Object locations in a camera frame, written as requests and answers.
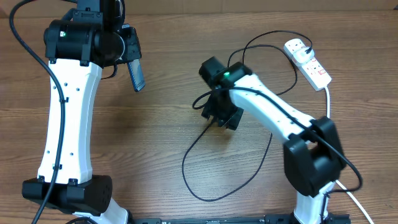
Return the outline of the blue screen smartphone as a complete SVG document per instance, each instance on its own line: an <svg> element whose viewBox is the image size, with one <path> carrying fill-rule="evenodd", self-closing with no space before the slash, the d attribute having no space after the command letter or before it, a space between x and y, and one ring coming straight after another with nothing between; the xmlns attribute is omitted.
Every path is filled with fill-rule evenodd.
<svg viewBox="0 0 398 224"><path fill-rule="evenodd" d="M139 59L135 59L127 64L132 85L135 92L140 92L146 85L144 74Z"/></svg>

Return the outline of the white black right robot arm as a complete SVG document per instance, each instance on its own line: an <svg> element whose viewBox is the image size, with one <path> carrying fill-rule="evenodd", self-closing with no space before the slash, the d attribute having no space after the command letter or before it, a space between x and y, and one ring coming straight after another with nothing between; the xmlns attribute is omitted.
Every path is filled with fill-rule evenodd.
<svg viewBox="0 0 398 224"><path fill-rule="evenodd" d="M285 176L297 191L292 223L334 223L325 194L346 166L334 122L291 107L241 62L225 67L211 57L202 63L199 74L212 90L203 117L235 130L247 111L283 145Z"/></svg>

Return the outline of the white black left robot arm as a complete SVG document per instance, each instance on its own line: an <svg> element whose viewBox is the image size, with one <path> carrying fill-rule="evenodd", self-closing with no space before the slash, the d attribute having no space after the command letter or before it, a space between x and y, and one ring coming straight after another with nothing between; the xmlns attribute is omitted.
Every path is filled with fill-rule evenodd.
<svg viewBox="0 0 398 224"><path fill-rule="evenodd" d="M106 67L127 65L142 73L135 28L125 23L123 1L77 1L44 32L39 63L51 81L44 155L37 175L22 184L22 196L41 208L73 215L76 223L132 223L129 210L112 197L107 175L95 175L90 139L95 95Z"/></svg>

